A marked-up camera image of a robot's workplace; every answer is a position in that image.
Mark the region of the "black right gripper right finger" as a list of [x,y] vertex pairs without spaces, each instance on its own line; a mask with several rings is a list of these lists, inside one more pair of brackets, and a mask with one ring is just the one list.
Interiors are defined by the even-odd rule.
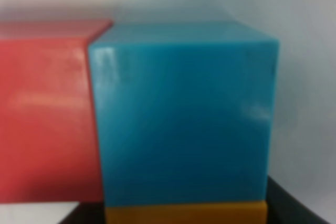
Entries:
[[335,190],[293,195],[268,177],[267,223],[335,223]]

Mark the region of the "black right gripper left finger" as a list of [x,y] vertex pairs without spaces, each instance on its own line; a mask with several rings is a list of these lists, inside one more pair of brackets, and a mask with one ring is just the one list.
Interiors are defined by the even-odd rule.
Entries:
[[61,224],[105,224],[104,204],[80,203]]

